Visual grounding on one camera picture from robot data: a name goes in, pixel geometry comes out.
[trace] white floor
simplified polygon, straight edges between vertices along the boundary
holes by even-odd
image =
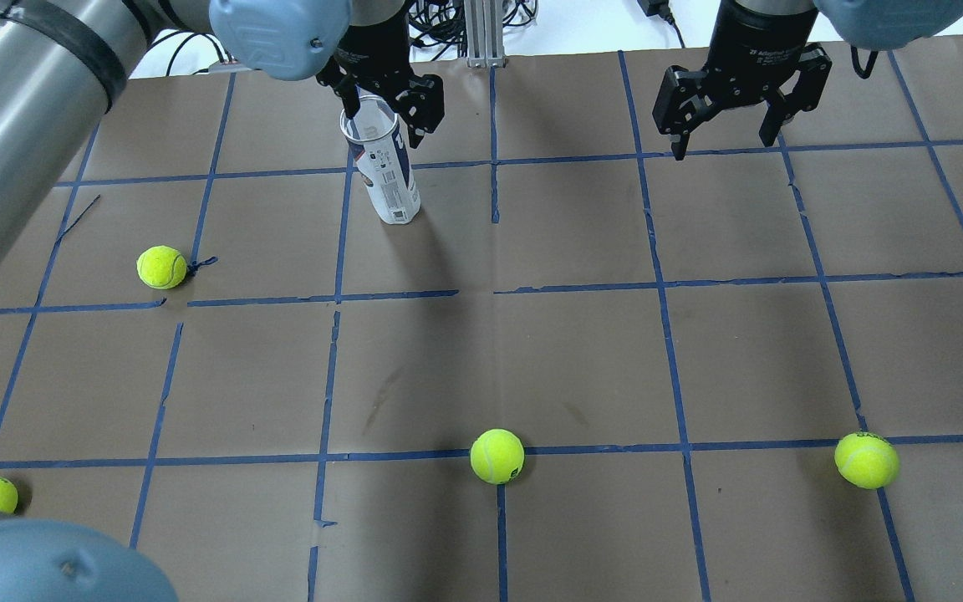
[[[508,54],[580,54],[611,50],[672,48],[679,45],[668,24],[657,17],[646,18],[637,0],[539,0],[538,20],[531,27],[509,31],[505,37]],[[719,0],[671,0],[679,19],[685,44],[707,46],[715,23]],[[963,18],[943,32],[963,34]],[[838,39],[827,19],[821,17],[813,30],[814,41]],[[133,77],[165,75],[177,41],[150,51],[137,66]],[[432,54],[413,54],[413,60],[427,60]],[[213,48],[202,38],[192,39],[177,56],[173,74],[189,74],[217,61]]]

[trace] black band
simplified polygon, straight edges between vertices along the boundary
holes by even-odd
[[[141,11],[140,8],[137,7],[136,3],[133,3],[133,0],[121,0],[121,3],[124,4],[125,7],[129,9],[129,12],[133,14],[133,17],[136,18],[136,22],[139,24],[140,29],[144,30],[144,39],[148,41],[148,46],[150,46],[150,43],[154,42],[155,32],[150,30],[150,22],[149,20],[146,20],[144,11]]]
[[[47,0],[0,0],[0,19],[20,23],[73,54],[106,91],[106,110],[125,89],[125,68],[113,48],[87,23]]]
[[[171,4],[171,1],[169,1],[169,0],[158,0],[158,5],[160,5],[161,11],[164,12],[164,13],[166,13],[166,16],[169,17],[169,20],[171,20],[171,21],[173,22],[173,24],[176,25],[176,29],[183,29],[184,31],[191,31],[191,27],[186,26],[186,24],[184,24],[184,22],[182,22],[181,17],[176,16],[176,11],[173,10],[173,4]]]

